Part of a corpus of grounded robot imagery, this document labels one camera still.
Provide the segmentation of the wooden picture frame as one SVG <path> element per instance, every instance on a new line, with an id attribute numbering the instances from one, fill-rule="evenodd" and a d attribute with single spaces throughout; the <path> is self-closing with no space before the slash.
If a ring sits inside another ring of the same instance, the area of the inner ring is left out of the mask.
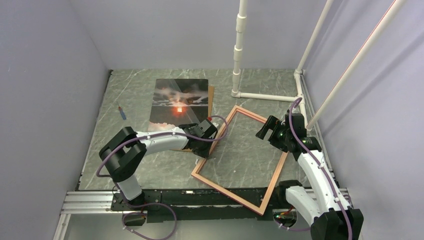
<path id="1" fill-rule="evenodd" d="M 282 173 L 288 154 L 266 145 L 255 137 L 266 118 L 235 105 L 228 114 L 208 158 L 201 158 L 191 176 L 259 216 L 263 216 Z M 260 183 L 265 193 L 258 203 L 232 192 L 230 187 Z"/>

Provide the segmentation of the clear acrylic sheet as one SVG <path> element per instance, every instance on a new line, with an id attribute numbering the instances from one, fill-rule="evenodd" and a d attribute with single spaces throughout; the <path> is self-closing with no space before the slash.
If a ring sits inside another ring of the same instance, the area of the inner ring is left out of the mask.
<path id="1" fill-rule="evenodd" d="M 176 114 L 199 123 L 208 110 L 207 84 L 201 79 L 167 79 L 168 101 Z"/>

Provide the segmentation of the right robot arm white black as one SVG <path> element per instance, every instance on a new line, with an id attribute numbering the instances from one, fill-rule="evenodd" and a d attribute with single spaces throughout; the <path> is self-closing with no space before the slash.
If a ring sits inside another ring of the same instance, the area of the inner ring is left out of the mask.
<path id="1" fill-rule="evenodd" d="M 312 198 L 297 180 L 282 181 L 275 194 L 276 203 L 293 206 L 307 221 L 313 240 L 357 240 L 364 216 L 353 208 L 332 178 L 322 147 L 313 136 L 308 136 L 304 116 L 286 113 L 284 119 L 271 115 L 256 137 L 264 139 L 271 131 L 268 142 L 275 148 L 291 153 L 303 169 L 315 194 Z"/>

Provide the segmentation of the sunset landscape photo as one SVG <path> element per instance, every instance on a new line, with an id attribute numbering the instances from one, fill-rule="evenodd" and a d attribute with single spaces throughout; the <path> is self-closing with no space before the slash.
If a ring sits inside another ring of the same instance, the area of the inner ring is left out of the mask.
<path id="1" fill-rule="evenodd" d="M 209 115 L 208 79 L 158 78 L 147 131 L 164 131 L 184 124 L 199 124 Z"/>

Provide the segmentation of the brown backing board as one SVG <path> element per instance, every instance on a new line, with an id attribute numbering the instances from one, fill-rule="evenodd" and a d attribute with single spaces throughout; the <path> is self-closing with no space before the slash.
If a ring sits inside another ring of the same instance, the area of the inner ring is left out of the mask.
<path id="1" fill-rule="evenodd" d="M 215 91 L 215 87 L 212 85 L 209 85 L 208 86 L 208 117 L 212 115 L 214 91 Z"/>

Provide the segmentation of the small blue red screwdriver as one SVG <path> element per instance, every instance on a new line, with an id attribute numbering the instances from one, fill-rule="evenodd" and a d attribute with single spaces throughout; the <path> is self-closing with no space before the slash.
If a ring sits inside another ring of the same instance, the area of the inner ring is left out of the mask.
<path id="1" fill-rule="evenodd" d="M 121 107 L 121 106 L 118 106 L 118 111 L 119 111 L 119 114 L 120 114 L 121 118 L 122 118 L 123 120 L 126 120 L 126 119 L 127 119 L 127 117 L 126 117 L 126 115 L 125 115 L 125 113 L 124 113 L 124 110 L 122 109 L 122 107 Z"/>

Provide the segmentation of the white pvc pipe stand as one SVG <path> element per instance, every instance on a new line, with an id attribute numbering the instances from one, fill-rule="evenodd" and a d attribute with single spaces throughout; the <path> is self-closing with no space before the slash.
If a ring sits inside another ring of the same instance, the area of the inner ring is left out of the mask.
<path id="1" fill-rule="evenodd" d="M 318 108 L 316 113 L 312 116 L 311 120 L 307 119 L 307 113 L 306 113 L 306 103 L 305 100 L 302 100 L 300 102 L 300 113 L 304 116 L 304 125 L 308 131 L 311 131 L 313 126 L 317 123 L 317 121 L 320 119 L 321 115 L 323 114 L 325 108 L 330 104 L 330 102 L 333 100 L 336 93 L 339 91 L 339 89 L 343 86 L 343 84 L 347 81 L 349 76 L 353 73 L 354 69 L 359 65 L 359 63 L 362 61 L 363 57 L 369 52 L 372 45 L 377 41 L 378 37 L 383 33 L 385 28 L 390 24 L 391 20 L 396 16 L 398 11 L 401 9 L 401 7 L 404 5 L 404 0 L 394 0 L 388 7 L 388 9 L 385 11 L 381 19 L 378 21 L 376 26 L 373 28 L 371 33 L 368 35 L 364 43 L 361 45 L 357 53 L 354 55 L 353 59 L 350 61 L 344 72 L 341 74 L 339 79 L 337 80 L 334 87 L 329 92 L 328 96 L 325 98 L 324 102 L 321 104 L 321 106 Z M 239 8 L 238 13 L 236 16 L 236 25 L 235 25 L 235 31 L 236 31 L 236 38 L 235 38 L 235 45 L 233 49 L 233 70 L 232 70 L 232 88 L 231 88 L 231 96 L 233 98 L 249 98 L 249 99 L 260 99 L 260 100 L 272 100 L 272 101 L 283 101 L 283 102 L 294 102 L 294 97 L 289 96 L 283 96 L 283 95 L 269 95 L 269 94 L 260 94 L 260 93 L 248 93 L 248 92 L 241 92 L 239 83 L 242 75 L 241 70 L 241 60 L 243 55 L 243 41 L 244 41 L 244 33 L 246 29 L 247 24 L 247 4 L 248 2 L 246 0 L 241 0 L 239 2 Z M 300 59 L 300 62 L 297 66 L 297 68 L 294 70 L 294 80 L 296 83 L 296 89 L 297 89 L 297 97 L 304 97 L 304 92 L 302 90 L 302 84 L 301 84 L 301 76 L 303 75 L 303 66 L 305 65 L 305 62 L 310 54 L 310 51 L 316 42 L 316 39 L 318 37 L 318 34 L 320 33 L 322 26 L 324 24 L 324 21 L 333 5 L 332 0 L 327 0 L 325 2 L 325 5 L 321 11 L 321 14 L 316 22 L 316 25 L 313 29 L 312 35 L 308 41 L 308 44 L 305 48 L 305 51 Z"/>

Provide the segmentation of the aluminium extrusion rail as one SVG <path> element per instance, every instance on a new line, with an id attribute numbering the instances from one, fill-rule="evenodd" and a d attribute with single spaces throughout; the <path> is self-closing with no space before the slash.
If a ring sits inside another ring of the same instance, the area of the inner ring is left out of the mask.
<path id="1" fill-rule="evenodd" d="M 69 240 L 143 240 L 145 238 L 169 240 L 308 240 L 310 233 L 306 221 L 298 216 L 293 231 L 279 229 L 274 215 L 295 211 L 277 212 L 272 220 L 216 219 L 177 220 L 174 210 L 162 203 L 173 220 L 148 223 L 143 210 L 128 207 L 117 188 L 109 190 L 69 191 L 61 208 L 55 236 Z"/>

